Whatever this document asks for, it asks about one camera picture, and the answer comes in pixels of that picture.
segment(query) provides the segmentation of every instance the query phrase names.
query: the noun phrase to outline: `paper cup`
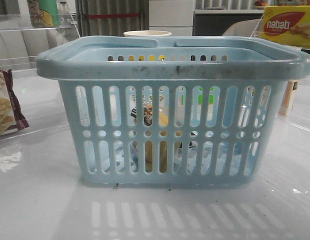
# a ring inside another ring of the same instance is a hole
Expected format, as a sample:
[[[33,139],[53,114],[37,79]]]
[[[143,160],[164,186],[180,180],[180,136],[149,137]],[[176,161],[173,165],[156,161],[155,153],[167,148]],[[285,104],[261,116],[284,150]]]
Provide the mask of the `paper cup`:
[[[125,37],[167,37],[172,35],[169,31],[143,30],[143,31],[126,31]]]

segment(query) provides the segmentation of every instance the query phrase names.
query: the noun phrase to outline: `basket rim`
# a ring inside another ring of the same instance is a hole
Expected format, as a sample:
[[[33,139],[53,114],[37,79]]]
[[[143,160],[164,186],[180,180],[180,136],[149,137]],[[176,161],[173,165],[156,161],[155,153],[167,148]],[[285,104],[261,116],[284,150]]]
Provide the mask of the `basket rim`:
[[[102,61],[71,60],[85,47],[248,49],[266,60],[238,61]],[[310,74],[310,55],[265,39],[237,36],[117,37],[86,36],[42,52],[36,58],[37,74],[56,80],[140,79],[302,79]]]

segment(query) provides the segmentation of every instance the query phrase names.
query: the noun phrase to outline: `yellow snack box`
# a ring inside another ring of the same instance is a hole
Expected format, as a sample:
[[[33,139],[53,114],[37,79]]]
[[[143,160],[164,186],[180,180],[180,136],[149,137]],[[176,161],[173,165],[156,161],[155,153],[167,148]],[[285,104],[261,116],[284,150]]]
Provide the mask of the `yellow snack box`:
[[[310,49],[310,6],[268,6],[259,37]]]

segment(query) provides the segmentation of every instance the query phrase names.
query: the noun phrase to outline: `wafer packaging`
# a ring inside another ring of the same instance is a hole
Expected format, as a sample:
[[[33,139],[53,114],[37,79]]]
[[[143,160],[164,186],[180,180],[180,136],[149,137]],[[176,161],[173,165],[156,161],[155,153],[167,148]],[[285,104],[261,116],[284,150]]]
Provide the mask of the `wafer packaging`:
[[[0,71],[0,136],[29,126],[13,91],[12,71]]]
[[[259,36],[279,44],[310,49],[310,5],[266,7]]]

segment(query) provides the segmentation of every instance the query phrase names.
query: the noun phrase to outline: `light blue plastic basket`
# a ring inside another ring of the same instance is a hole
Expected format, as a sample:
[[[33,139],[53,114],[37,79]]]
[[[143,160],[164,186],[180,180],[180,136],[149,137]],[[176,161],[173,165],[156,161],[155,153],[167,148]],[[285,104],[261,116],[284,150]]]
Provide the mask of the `light blue plastic basket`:
[[[37,72],[59,82],[89,181],[231,184],[252,177],[310,56],[256,38],[90,36],[40,54]]]

